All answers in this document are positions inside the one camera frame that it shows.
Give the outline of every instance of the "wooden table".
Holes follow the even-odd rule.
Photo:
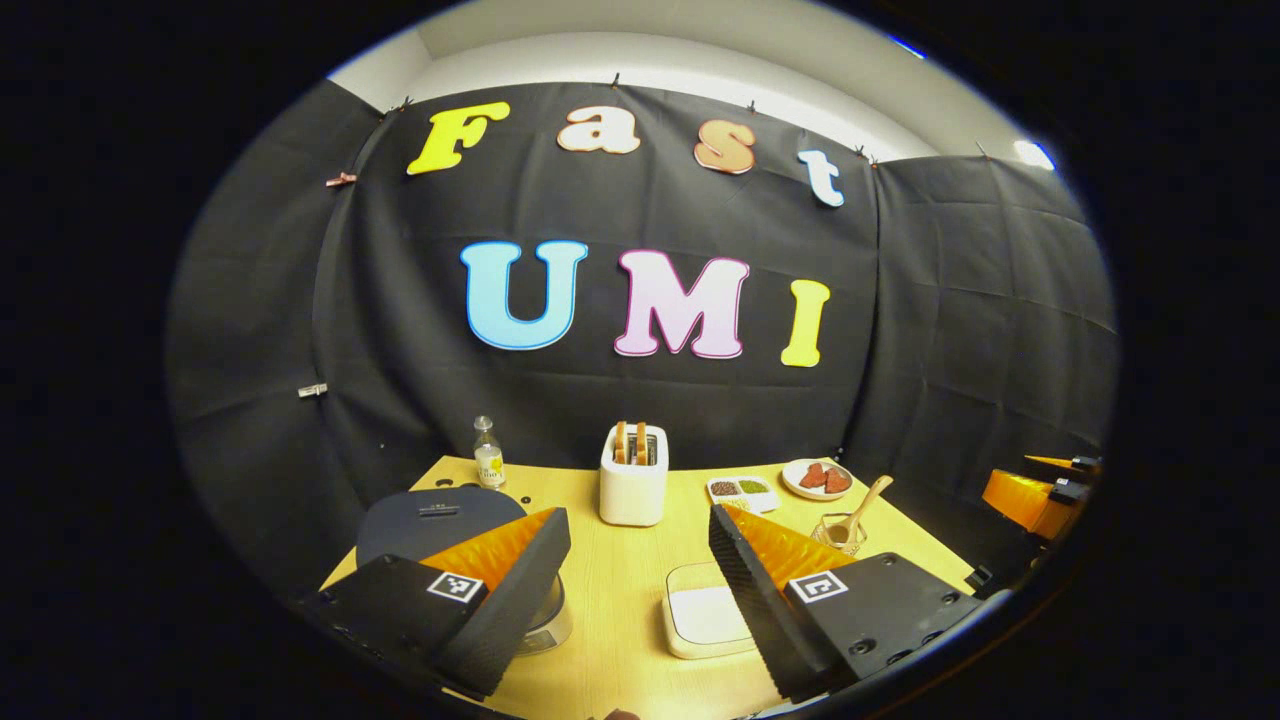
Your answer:
[[[522,505],[526,512],[548,507],[568,511],[572,547],[561,578],[573,632],[557,648],[512,660],[485,706],[529,720],[599,719],[618,707],[644,720],[727,720],[785,702],[754,648],[704,660],[671,655],[662,621],[667,573],[690,562],[714,561],[707,544],[707,480],[712,478],[764,478],[782,506],[763,516],[805,534],[823,512],[856,507],[867,484],[855,482],[845,497],[819,502],[782,487],[782,464],[672,470],[662,521],[652,528],[630,528],[600,520],[598,470],[503,468],[503,492],[516,500],[529,496],[531,502]],[[442,457],[412,489],[434,489],[442,478],[452,478],[453,487],[477,482],[475,460]],[[964,579],[973,569],[883,498],[863,516],[863,527],[868,539],[859,557],[893,551],[972,594]],[[355,569],[353,548],[323,587]]]

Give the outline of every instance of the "white box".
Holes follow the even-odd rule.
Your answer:
[[[645,425],[645,434],[657,443],[653,465],[620,465],[613,461],[617,432],[617,425],[609,428],[600,451],[600,519],[611,525],[657,525],[667,500],[667,433]],[[636,427],[626,425],[625,432],[635,434]]]

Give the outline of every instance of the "blue letter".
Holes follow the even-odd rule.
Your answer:
[[[552,240],[534,251],[547,263],[547,310],[536,320],[517,320],[507,304],[511,264],[520,258],[513,242],[477,242],[462,250],[467,266],[467,322],[471,332],[503,350],[538,350],[564,337],[573,324],[577,263],[586,246],[571,240]]]
[[[827,155],[822,150],[803,150],[797,155],[800,161],[809,165],[809,186],[813,193],[832,208],[845,204],[845,196],[832,187],[831,178],[840,177],[840,168],[827,161]]]

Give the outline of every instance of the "yellow letter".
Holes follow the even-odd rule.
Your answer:
[[[591,118],[599,118],[599,122],[585,122]],[[556,136],[556,142],[564,150],[604,150],[613,155],[626,155],[640,147],[640,138],[635,136],[636,117],[622,108],[579,108],[568,114],[568,122],[575,124]]]
[[[431,133],[426,136],[422,154],[408,164],[408,174],[444,170],[457,165],[462,161],[462,155],[454,152],[453,147],[460,140],[462,147],[474,147],[476,142],[480,142],[484,129],[489,127],[489,120],[485,118],[500,120],[509,114],[511,105],[489,102],[488,105],[472,105],[431,115]]]
[[[796,296],[796,316],[791,324],[791,345],[782,351],[782,364],[813,368],[820,357],[818,325],[822,323],[822,305],[831,297],[831,291],[820,282],[795,281],[791,295]]]
[[[707,120],[698,128],[698,140],[694,159],[709,170],[740,176],[755,165],[755,154],[748,147],[755,145],[755,133],[746,126]]]

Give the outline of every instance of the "clothespin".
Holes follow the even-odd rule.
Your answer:
[[[329,178],[326,181],[324,181],[324,186],[325,187],[338,187],[339,184],[347,184],[347,183],[352,183],[352,182],[356,182],[356,176],[347,174],[347,173],[338,173],[338,177]]]

